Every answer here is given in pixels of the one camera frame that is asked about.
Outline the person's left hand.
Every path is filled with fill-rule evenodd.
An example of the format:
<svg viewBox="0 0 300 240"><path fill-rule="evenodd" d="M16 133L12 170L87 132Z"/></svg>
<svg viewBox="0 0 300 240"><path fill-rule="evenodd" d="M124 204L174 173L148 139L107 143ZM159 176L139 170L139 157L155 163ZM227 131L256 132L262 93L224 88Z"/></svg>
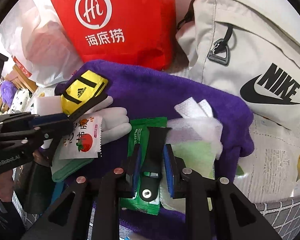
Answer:
<svg viewBox="0 0 300 240"><path fill-rule="evenodd" d="M13 170L0 174L0 200L2 202L11 202L13 196Z"/></svg>

